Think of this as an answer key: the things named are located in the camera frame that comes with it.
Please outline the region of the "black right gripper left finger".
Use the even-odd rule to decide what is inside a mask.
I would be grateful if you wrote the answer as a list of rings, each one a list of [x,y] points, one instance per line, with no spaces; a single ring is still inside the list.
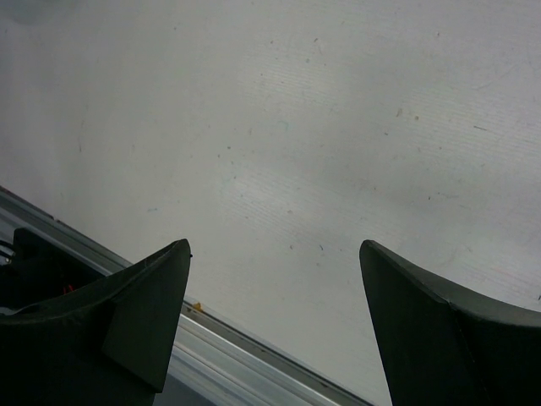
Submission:
[[[189,276],[177,240],[120,272],[1,318],[3,405],[151,405]]]

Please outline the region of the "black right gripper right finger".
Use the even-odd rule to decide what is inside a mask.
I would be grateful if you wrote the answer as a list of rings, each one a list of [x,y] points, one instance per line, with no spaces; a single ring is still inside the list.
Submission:
[[[540,314],[465,288],[383,245],[359,251],[395,405],[538,405]]]

